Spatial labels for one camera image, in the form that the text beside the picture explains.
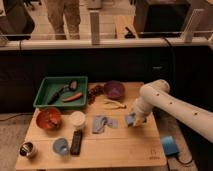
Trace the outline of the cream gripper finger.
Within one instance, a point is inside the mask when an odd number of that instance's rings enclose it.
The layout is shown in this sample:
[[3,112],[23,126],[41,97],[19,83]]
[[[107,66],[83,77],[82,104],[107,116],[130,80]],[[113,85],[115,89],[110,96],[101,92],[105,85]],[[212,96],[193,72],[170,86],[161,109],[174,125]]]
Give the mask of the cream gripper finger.
[[145,123],[147,121],[146,118],[144,117],[136,117],[135,121],[133,122],[133,126],[134,127],[139,127],[141,126],[143,123]]

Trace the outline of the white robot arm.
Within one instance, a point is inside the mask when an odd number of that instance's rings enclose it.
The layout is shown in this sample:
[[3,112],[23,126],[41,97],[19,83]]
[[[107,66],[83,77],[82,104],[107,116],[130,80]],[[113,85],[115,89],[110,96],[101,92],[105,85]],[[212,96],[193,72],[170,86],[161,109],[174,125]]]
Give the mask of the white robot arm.
[[152,109],[158,107],[213,143],[213,112],[179,100],[169,91],[170,85],[163,79],[144,84],[133,103],[136,118],[145,121]]

